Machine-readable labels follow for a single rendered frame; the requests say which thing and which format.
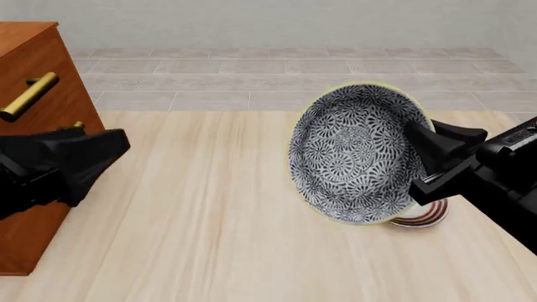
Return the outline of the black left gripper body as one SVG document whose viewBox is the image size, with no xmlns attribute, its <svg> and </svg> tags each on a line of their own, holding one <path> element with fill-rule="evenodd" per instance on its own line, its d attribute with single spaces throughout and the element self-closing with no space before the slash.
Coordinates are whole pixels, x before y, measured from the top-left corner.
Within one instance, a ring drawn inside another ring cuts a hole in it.
<svg viewBox="0 0 537 302">
<path fill-rule="evenodd" d="M 53 203 L 64 188 L 42 142 L 29 136 L 0 136 L 0 221 Z"/>
</svg>

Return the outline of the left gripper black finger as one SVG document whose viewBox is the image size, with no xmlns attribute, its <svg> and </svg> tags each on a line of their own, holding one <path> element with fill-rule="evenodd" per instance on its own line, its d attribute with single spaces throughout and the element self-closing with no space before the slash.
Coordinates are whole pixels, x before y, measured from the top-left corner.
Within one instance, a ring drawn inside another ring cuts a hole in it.
<svg viewBox="0 0 537 302">
<path fill-rule="evenodd" d="M 126 148 L 102 148 L 89 142 L 60 141 L 58 170 L 66 185 L 60 202 L 69 207 L 78 206 L 97 179 L 129 149 L 128 137 Z"/>
<path fill-rule="evenodd" d="M 60 128 L 53 132 L 41 133 L 39 140 L 89 142 L 102 148 L 126 148 L 127 135 L 122 129 L 104 130 L 99 133 L 87 133 L 82 128 Z"/>
</svg>

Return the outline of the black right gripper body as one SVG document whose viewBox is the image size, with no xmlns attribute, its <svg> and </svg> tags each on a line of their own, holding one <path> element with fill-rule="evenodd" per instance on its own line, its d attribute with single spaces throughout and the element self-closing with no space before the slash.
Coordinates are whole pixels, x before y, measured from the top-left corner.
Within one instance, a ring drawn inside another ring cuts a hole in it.
<svg viewBox="0 0 537 302">
<path fill-rule="evenodd" d="M 445 163 L 438 173 L 412 180 L 409 195 L 420 205 L 454 195 L 475 203 L 483 195 L 507 200 L 523 198 L 523 145 L 503 145 L 488 140 L 455 163 Z"/>
</svg>

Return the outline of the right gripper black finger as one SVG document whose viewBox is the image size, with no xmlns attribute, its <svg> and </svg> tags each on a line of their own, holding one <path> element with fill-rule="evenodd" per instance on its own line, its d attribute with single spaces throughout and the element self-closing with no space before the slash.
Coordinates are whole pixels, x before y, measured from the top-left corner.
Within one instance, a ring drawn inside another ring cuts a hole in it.
<svg viewBox="0 0 537 302">
<path fill-rule="evenodd" d="M 484 143 L 488 132 L 482 128 L 462 128 L 444 122 L 431 120 L 435 132 L 444 138 L 462 142 L 468 148 Z"/>
<path fill-rule="evenodd" d="M 417 122 L 407 122 L 404 135 L 420 156 L 427 175 L 439 173 L 465 153 L 466 146 L 462 142 L 444 138 L 435 132 L 434 126 L 430 130 Z"/>
</svg>

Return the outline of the black patterned bowl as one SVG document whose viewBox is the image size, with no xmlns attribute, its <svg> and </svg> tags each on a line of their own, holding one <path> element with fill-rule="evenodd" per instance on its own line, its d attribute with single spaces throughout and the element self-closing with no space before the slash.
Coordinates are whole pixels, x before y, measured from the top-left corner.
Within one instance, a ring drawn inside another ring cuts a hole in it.
<svg viewBox="0 0 537 302">
<path fill-rule="evenodd" d="M 358 82 L 327 92 L 294 126 L 289 174 L 303 200 L 334 221 L 372 225 L 415 205 L 412 180 L 426 176 L 404 136 L 408 122 L 432 130 L 423 108 L 397 87 Z"/>
</svg>

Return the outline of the wooden cabinet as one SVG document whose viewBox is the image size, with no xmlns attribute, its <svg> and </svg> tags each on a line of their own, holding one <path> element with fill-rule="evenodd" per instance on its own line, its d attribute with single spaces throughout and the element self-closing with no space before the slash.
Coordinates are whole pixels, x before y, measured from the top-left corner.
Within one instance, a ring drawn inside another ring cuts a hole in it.
<svg viewBox="0 0 537 302">
<path fill-rule="evenodd" d="M 0 119 L 0 135 L 44 133 L 83 122 L 104 130 L 56 22 L 0 22 L 0 109 L 28 90 L 26 80 L 49 72 L 60 81 L 16 122 Z M 0 276 L 34 271 L 70 208 L 53 202 L 0 221 Z"/>
</svg>

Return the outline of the plate with red rings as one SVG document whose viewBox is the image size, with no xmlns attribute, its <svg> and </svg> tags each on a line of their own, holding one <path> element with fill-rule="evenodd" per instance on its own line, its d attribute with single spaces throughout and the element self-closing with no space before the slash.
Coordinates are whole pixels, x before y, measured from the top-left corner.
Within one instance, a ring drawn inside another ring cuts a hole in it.
<svg viewBox="0 0 537 302">
<path fill-rule="evenodd" d="M 388 221 L 395 226 L 408 228 L 425 228 L 434 226 L 446 218 L 449 213 L 449 202 L 446 198 L 436 200 L 426 206 L 415 203 L 402 215 Z"/>
</svg>

